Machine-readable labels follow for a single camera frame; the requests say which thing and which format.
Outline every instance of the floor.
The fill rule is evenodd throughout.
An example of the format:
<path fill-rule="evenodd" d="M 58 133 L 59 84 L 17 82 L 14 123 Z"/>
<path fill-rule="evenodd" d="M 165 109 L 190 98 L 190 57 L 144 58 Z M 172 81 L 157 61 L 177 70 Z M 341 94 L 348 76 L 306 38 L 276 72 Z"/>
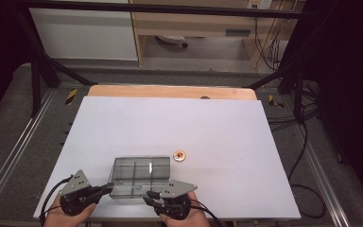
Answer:
<path fill-rule="evenodd" d="M 145 64 L 142 67 L 135 63 L 88 62 L 80 65 L 76 61 L 67 62 L 70 67 L 82 76 L 100 83 L 132 84 L 172 84 L 192 86 L 230 86 L 242 87 L 268 75 L 271 70 L 263 64 L 259 70 L 252 70 L 249 59 L 237 39 L 188 38 L 189 46 L 183 49 L 174 44 L 150 37 L 147 43 Z M 51 94 L 52 100 L 44 109 L 43 116 L 31 137 L 21 148 L 21 155 L 13 157 L 12 150 L 23 130 L 30 122 L 31 87 L 30 72 L 27 66 L 19 68 L 14 74 L 5 97 L 0 103 L 0 170 L 8 157 L 13 157 L 9 174 L 0 183 L 0 225 L 4 226 L 37 226 L 32 218 L 45 184 L 55 165 L 61 146 L 71 130 L 82 97 L 88 93 L 88 87 L 82 86 L 65 75 L 59 89 L 43 87 L 45 94 Z M 256 90 L 263 101 L 268 118 L 286 117 L 291 113 L 287 108 L 290 96 L 279 96 L 276 87 L 278 79 Z M 71 105 L 64 105 L 72 89 L 78 89 Z M 277 105 L 269 104 L 272 95 Z M 313 117 L 306 122 L 308 141 L 320 160 L 327 178 L 338 197 L 339 204 L 352 226 L 363 226 L 363 188 L 350 166 L 340 164 L 330 141 L 328 132 L 322 125 L 321 118 Z M 273 133 L 285 172 L 293 167 L 303 148 L 300 133 L 295 126 Z M 320 185 L 314 177 L 311 160 L 303 156 L 299 162 L 292 183 L 306 185 L 320 192 Z M 293 188 L 296 202 L 301 210 L 316 215 L 321 212 L 322 203 L 306 190 Z M 303 216 L 300 220 L 280 221 L 245 220 L 237 226 L 335 226 L 333 213 L 326 211 L 321 218 Z"/>

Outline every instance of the table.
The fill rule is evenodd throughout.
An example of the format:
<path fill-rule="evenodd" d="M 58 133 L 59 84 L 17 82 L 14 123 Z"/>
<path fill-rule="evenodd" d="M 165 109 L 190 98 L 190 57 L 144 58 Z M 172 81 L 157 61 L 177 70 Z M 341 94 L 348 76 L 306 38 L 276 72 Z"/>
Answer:
<path fill-rule="evenodd" d="M 34 216 L 53 185 L 79 169 L 92 185 L 102 185 L 115 157 L 171 156 L 183 149 L 187 158 L 171 160 L 171 178 L 197 184 L 199 200 L 219 218 L 300 218 L 262 104 L 255 99 L 248 89 L 93 86 Z M 131 219 L 158 217 L 142 200 L 109 196 L 91 215 L 99 221 Z"/>

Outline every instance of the black metal frame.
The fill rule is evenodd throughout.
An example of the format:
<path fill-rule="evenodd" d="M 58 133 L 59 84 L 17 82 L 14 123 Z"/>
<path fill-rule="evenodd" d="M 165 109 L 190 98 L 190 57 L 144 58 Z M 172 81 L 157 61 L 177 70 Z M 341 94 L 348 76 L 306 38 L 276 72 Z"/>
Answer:
<path fill-rule="evenodd" d="M 313 19 L 320 17 L 319 13 L 306 11 L 279 11 L 262 9 L 231 9 L 231 8 L 209 8 L 209 7 L 187 7 L 166 5 L 144 5 L 144 4 L 118 4 L 118 3 L 92 3 L 92 2 L 69 2 L 49 0 L 17 0 L 17 21 L 24 30 L 32 47 L 32 55 L 35 61 L 32 63 L 33 77 L 33 115 L 41 107 L 41 92 L 39 75 L 41 74 L 48 87 L 58 87 L 60 80 L 53 68 L 56 68 L 69 77 L 76 79 L 84 85 L 94 85 L 96 82 L 89 81 L 74 73 L 70 69 L 51 59 L 43 50 L 43 45 L 38 34 L 30 27 L 30 22 L 25 18 L 24 11 L 29 8 L 36 9 L 73 9 L 73 10 L 96 10 L 96 11 L 127 11 L 127 12 L 152 12 L 152 13 L 177 13 L 177 14 L 199 14 L 236 17 L 261 17 L 261 18 L 285 18 L 285 19 Z M 291 67 L 276 72 L 265 79 L 248 86 L 256 89 L 269 81 L 282 77 Z"/>

